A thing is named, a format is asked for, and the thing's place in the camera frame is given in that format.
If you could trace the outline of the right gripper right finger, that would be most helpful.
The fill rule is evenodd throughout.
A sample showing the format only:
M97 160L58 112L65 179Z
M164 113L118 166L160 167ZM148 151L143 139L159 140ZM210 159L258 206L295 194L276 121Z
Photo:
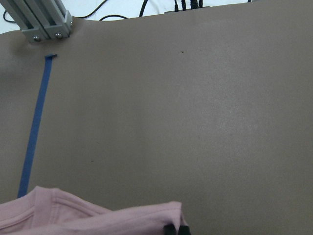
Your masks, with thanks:
M191 231L190 231L189 226L180 225L178 235L191 235Z

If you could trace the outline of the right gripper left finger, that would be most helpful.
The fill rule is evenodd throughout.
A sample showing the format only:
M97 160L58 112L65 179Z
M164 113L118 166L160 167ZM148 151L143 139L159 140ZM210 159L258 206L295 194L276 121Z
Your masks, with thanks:
M173 224L166 225L163 227L163 234L164 235L176 235L177 231Z

